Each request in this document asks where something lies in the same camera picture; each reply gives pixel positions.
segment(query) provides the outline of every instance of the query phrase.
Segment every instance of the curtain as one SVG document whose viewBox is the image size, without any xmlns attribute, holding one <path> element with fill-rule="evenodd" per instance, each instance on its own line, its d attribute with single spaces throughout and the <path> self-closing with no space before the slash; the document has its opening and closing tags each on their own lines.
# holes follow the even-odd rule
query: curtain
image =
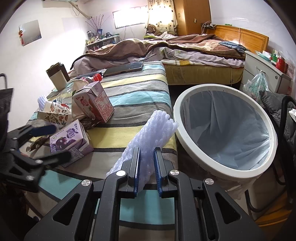
<svg viewBox="0 0 296 241">
<path fill-rule="evenodd" d="M 160 32 L 170 32 L 175 35 L 177 18 L 173 0 L 147 0 L 148 20 L 145 28 L 153 24 Z"/>
</svg>

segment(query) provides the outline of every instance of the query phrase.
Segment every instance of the bin liner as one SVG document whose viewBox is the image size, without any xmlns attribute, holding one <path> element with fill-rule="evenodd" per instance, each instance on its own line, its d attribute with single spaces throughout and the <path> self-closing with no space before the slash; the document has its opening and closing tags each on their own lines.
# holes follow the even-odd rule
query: bin liner
<svg viewBox="0 0 296 241">
<path fill-rule="evenodd" d="M 195 144 L 227 167 L 251 170 L 269 152 L 267 127 L 243 99 L 224 91 L 202 91 L 181 107 L 183 125 Z"/>
</svg>

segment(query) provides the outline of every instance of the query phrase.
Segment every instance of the trash can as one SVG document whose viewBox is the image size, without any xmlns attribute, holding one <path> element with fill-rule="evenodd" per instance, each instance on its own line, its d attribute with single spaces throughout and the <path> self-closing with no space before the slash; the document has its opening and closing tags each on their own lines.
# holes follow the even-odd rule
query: trash can
<svg viewBox="0 0 296 241">
<path fill-rule="evenodd" d="M 271 165 L 277 137 L 261 106 L 239 90 L 203 84 L 176 100 L 177 138 L 189 156 L 234 199 Z"/>
</svg>

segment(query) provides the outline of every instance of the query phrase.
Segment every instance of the metal bolt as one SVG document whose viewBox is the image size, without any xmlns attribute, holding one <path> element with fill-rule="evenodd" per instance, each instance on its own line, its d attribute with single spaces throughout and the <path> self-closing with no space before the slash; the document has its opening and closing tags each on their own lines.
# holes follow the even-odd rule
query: metal bolt
<svg viewBox="0 0 296 241">
<path fill-rule="evenodd" d="M 178 170 L 170 170 L 170 174 L 173 175 L 173 176 L 177 176 L 179 175 L 179 171 Z"/>
<path fill-rule="evenodd" d="M 208 184 L 208 185 L 212 185 L 212 184 L 214 184 L 214 180 L 211 179 L 211 178 L 207 178 L 207 179 L 205 180 L 205 183 Z"/>
<path fill-rule="evenodd" d="M 42 160 L 35 160 L 35 162 L 36 162 L 37 164 L 41 164 L 41 163 L 43 163 Z"/>
<path fill-rule="evenodd" d="M 82 186 L 88 186 L 88 185 L 90 185 L 91 184 L 91 181 L 90 180 L 88 180 L 88 179 L 85 179 L 85 180 L 83 180 L 82 182 L 81 182 L 81 185 Z"/>
<path fill-rule="evenodd" d="M 31 176 L 31 175 L 28 175 L 28 176 L 26 176 L 26 179 L 27 179 L 28 181 L 33 181 L 33 180 L 34 180 L 34 177 Z"/>
<path fill-rule="evenodd" d="M 126 174 L 126 172 L 124 170 L 120 170 L 116 173 L 116 175 L 119 177 L 123 177 L 125 174 Z"/>
</svg>

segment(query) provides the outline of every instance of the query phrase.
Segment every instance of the brown blanket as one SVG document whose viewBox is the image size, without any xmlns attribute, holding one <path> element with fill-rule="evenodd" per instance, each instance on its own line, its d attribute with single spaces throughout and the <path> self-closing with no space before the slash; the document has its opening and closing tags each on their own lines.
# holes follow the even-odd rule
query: brown blanket
<svg viewBox="0 0 296 241">
<path fill-rule="evenodd" d="M 75 61 L 86 56 L 109 61 L 120 61 L 128 57 L 143 58 L 156 47 L 168 47 L 170 49 L 180 49 L 187 52 L 197 51 L 204 54 L 224 57 L 226 59 L 232 58 L 245 60 L 245 54 L 239 53 L 235 49 L 230 49 L 220 45 L 220 41 L 223 40 L 214 34 L 202 36 L 198 34 L 191 34 L 187 36 L 175 37 L 166 41 L 162 39 L 127 39 L 115 45 L 103 46 L 96 51 L 89 50 L 88 53 L 80 56 Z"/>
</svg>

